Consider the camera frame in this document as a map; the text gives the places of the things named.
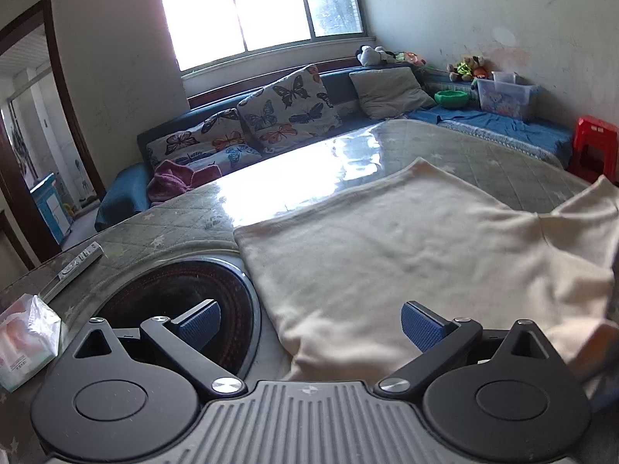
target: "blue sofa cover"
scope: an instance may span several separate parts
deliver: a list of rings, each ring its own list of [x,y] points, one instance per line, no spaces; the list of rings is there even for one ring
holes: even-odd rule
[[[327,89],[327,92],[329,93],[331,102],[337,106],[343,103],[358,100],[357,91],[351,82],[349,73],[382,68],[407,67],[413,70],[418,82],[423,86],[423,77],[420,72],[416,67],[407,63],[374,67],[359,66],[354,68],[346,68],[335,72],[322,73],[320,77],[323,80],[323,84]],[[138,134],[137,146],[140,149],[144,162],[140,162],[139,164],[134,164],[127,169],[123,169],[118,174],[114,180],[114,183],[112,183],[112,186],[103,198],[101,205],[99,206],[97,219],[95,221],[95,229],[97,229],[98,232],[101,232],[106,228],[114,226],[115,224],[150,208],[150,201],[148,200],[146,193],[146,186],[151,180],[154,170],[150,164],[148,152],[146,150],[146,145],[148,143],[174,132],[191,128],[222,110],[235,108],[240,101],[257,90],[258,89],[256,88],[235,96],[226,97],[198,108],[194,108],[193,110],[190,110],[175,119]],[[376,123],[375,120],[369,119],[359,109],[343,116],[342,122],[342,126],[338,127],[336,131],[330,131],[325,134],[323,139],[332,138],[339,134],[350,132],[352,130]],[[241,121],[241,125],[243,125],[243,131],[246,133],[249,141],[252,141],[253,138],[249,128],[245,125],[243,120]]]

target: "blue gripper pad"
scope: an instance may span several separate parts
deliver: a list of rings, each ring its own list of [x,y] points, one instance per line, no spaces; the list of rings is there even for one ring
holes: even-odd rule
[[[176,336],[199,351],[219,331],[222,312],[215,300],[206,303],[201,309],[196,307],[174,319],[174,324],[178,326]]]
[[[422,353],[439,343],[451,331],[451,323],[417,302],[402,307],[402,331]]]

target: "white stuffed dog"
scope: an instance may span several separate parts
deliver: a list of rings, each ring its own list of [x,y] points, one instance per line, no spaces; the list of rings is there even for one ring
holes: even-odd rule
[[[397,62],[392,52],[386,52],[382,47],[372,49],[369,45],[361,47],[361,53],[357,54],[357,59],[363,66],[378,66]]]

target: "silver pivot bolt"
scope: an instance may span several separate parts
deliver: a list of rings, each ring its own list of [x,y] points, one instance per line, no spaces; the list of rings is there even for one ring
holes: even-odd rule
[[[239,379],[233,379],[232,377],[221,377],[220,379],[213,380],[211,387],[215,392],[232,394],[239,392],[243,388],[243,383]]]
[[[385,392],[404,392],[409,389],[410,382],[398,377],[391,377],[390,379],[381,380],[378,387]]]

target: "door frame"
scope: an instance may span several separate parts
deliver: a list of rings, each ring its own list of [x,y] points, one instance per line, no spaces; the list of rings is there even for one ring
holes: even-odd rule
[[[69,96],[69,89],[64,78],[60,53],[58,52],[58,43],[56,41],[51,0],[41,0],[11,21],[7,26],[0,29],[0,55],[4,54],[28,33],[41,26],[41,24],[44,25],[51,68],[67,125],[92,186],[97,196],[102,199],[105,195],[105,188],[77,122],[75,110]],[[13,212],[17,224],[41,263],[60,253],[60,246],[58,246],[50,229],[43,220],[22,177],[1,118],[0,190],[2,190],[4,198]]]

